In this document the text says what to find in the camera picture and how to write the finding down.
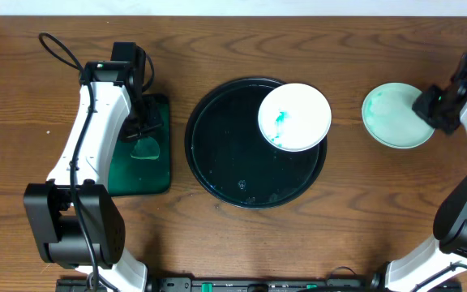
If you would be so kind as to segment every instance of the round plate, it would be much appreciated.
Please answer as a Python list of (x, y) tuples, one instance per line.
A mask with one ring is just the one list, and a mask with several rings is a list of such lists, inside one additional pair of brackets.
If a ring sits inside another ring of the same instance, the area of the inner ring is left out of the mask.
[(211, 194), (243, 208), (276, 207), (301, 195), (318, 177), (327, 139), (301, 152), (273, 147), (261, 134), (263, 99), (283, 83), (238, 79), (211, 91), (186, 125), (192, 173)]
[(381, 144), (392, 148), (414, 148), (434, 133), (412, 110), (421, 95), (414, 86), (401, 83), (383, 84), (372, 90), (362, 106), (365, 128)]
[(328, 133), (331, 108), (323, 94), (306, 84), (285, 84), (271, 91), (259, 109), (259, 128), (273, 146), (307, 150)]

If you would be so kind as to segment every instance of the light green plate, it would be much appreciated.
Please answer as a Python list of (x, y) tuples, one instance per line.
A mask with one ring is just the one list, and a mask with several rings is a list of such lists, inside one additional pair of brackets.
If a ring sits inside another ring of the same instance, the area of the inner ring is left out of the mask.
[(365, 128), (381, 144), (392, 148), (414, 148), (425, 143), (434, 133), (412, 110), (421, 95), (414, 86), (390, 83), (369, 93), (362, 106)]

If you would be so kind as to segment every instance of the wood grain surface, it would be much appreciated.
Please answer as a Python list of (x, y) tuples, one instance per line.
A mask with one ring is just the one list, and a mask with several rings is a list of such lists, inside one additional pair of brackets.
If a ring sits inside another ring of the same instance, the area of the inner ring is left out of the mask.
[[(77, 275), (45, 264), (22, 203), (66, 143), (79, 104), (77, 72), (36, 36), (59, 37), (82, 63), (135, 41), (171, 100), (169, 192), (115, 199), (126, 247), (156, 276), (325, 277), (371, 273), (431, 234), (439, 204), (467, 174), (467, 139), (436, 132), (411, 150), (371, 138), (361, 105), (374, 87), (448, 84), (467, 50), (466, 18), (0, 17), (0, 291), (53, 290)], [(302, 196), (262, 211), (209, 195), (189, 170), (186, 121), (216, 86), (268, 76), (317, 87), (332, 108), (322, 173)], [(460, 277), (467, 291), (467, 273)]]

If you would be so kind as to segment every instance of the black tray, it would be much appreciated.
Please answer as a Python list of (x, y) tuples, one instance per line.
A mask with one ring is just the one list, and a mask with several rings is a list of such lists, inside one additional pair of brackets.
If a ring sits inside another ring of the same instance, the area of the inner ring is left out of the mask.
[(195, 107), (186, 125), (186, 159), (216, 198), (243, 208), (276, 207), (297, 198), (318, 177), (327, 137), (306, 151), (286, 152), (260, 133), (260, 104), (283, 84), (268, 78), (237, 79), (214, 89)]

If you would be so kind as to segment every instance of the white wall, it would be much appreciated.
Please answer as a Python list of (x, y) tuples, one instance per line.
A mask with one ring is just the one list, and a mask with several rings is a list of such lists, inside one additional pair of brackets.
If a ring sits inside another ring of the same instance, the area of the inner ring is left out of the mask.
[(467, 16), (467, 0), (0, 0), (0, 15)]

